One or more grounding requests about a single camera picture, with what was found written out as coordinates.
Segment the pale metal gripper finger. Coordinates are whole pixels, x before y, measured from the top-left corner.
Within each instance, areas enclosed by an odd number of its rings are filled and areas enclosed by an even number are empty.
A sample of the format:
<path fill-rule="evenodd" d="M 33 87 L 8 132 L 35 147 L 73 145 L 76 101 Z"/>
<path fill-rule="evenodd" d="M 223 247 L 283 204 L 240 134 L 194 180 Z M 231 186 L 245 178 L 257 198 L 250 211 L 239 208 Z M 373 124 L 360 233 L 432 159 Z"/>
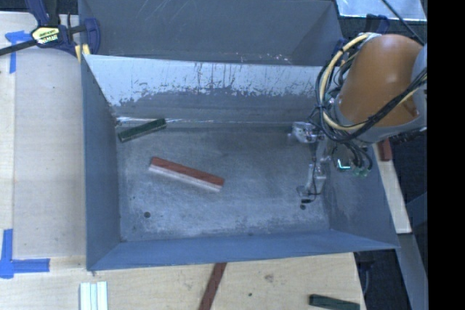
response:
<path fill-rule="evenodd" d="M 300 208 L 305 209 L 310 203 L 315 202 L 322 194 L 326 184 L 327 174 L 320 163 L 311 163 L 308 167 L 307 180 L 305 184 L 296 188 L 300 198 Z"/>
<path fill-rule="evenodd" d="M 324 140 L 324 133 L 316 125 L 307 122 L 293 122 L 291 134 L 302 144 L 315 144 Z"/>

